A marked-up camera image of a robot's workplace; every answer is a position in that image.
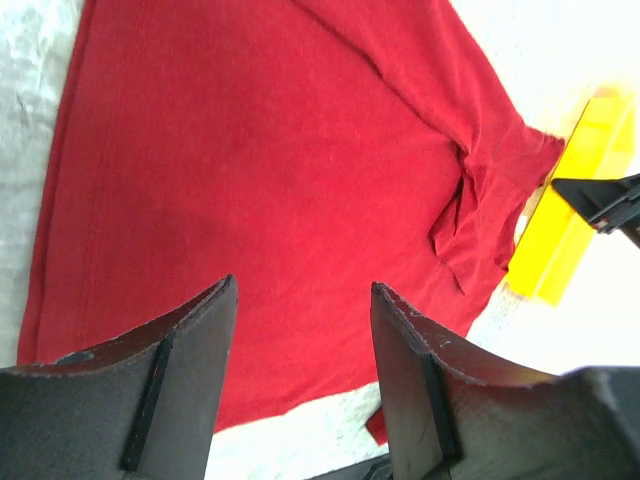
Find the yellow box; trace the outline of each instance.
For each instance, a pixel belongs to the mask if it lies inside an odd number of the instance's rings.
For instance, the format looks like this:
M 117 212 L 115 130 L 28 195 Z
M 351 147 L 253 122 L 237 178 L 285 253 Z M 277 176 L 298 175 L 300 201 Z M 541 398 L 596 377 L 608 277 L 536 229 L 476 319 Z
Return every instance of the yellow box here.
M 595 232 L 550 181 L 624 176 L 634 153 L 634 100 L 614 88 L 589 100 L 509 263 L 506 280 L 515 293 L 560 302 Z

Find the yellow block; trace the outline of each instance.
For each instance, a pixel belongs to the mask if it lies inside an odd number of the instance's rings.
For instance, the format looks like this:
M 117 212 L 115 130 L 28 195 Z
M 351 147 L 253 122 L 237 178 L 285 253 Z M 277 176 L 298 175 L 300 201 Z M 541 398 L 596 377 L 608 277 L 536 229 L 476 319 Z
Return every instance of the yellow block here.
M 634 96 L 600 89 L 587 104 L 553 178 L 617 179 L 634 152 Z M 594 230 L 547 183 L 509 263 L 511 290 L 558 305 Z

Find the red towel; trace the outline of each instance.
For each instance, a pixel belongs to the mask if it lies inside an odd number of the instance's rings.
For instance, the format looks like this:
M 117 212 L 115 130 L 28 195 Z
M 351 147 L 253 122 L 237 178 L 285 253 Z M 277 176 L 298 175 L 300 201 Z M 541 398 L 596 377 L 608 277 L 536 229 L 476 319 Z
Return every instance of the red towel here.
M 87 0 L 19 361 L 234 273 L 218 429 L 362 386 L 371 282 L 464 335 L 562 146 L 444 0 Z

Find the red fabric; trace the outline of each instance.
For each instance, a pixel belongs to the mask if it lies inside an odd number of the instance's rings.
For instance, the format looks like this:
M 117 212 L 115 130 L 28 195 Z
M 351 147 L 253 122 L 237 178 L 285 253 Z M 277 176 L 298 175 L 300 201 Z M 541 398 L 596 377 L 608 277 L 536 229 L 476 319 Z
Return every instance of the red fabric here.
M 466 334 L 562 145 L 444 0 L 87 0 L 19 361 L 234 273 L 218 429 L 362 386 L 370 283 Z

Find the small red cloth piece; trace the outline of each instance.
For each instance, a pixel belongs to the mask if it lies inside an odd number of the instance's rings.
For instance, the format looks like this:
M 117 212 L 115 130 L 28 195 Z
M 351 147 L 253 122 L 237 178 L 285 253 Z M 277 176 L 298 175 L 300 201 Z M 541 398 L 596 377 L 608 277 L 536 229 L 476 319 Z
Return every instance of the small red cloth piece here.
M 218 430 L 375 381 L 371 282 L 466 334 L 562 147 L 445 0 L 87 0 L 19 362 L 233 273 Z

